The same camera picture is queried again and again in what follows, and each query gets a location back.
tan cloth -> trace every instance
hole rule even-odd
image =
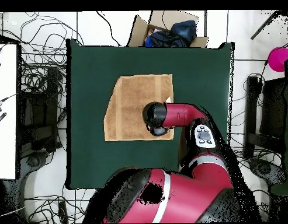
[[[174,130],[155,137],[147,131],[143,109],[150,102],[173,103],[172,75],[121,76],[110,98],[104,117],[106,141],[172,140]]]

red robot arm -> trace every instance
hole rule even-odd
[[[145,107],[143,118],[153,135],[185,127],[187,155],[178,172],[129,169],[120,173],[129,175],[111,190],[103,222],[238,222],[240,206],[205,114],[191,104],[153,102]]]

cardboard box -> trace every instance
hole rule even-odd
[[[154,10],[152,11],[150,20],[147,23],[137,15],[134,18],[133,28],[131,30],[127,46],[144,46],[144,40],[149,29],[160,29],[168,32],[175,23],[185,22],[186,20],[194,20],[197,24],[199,18],[197,16],[176,10],[166,10],[165,12],[163,10]],[[207,46],[208,39],[208,37],[196,37],[190,44],[190,47],[205,48]]]

white control panel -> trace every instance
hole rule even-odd
[[[195,129],[196,145],[201,148],[215,148],[213,135],[210,129],[205,125],[198,125]]]

dark green mat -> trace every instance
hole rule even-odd
[[[101,188],[117,169],[127,165],[177,169],[180,128],[171,141],[104,141],[103,118],[120,76],[172,74],[174,102],[206,108],[227,138],[231,43],[212,50],[81,47],[70,42],[71,172],[67,180],[71,189]]]

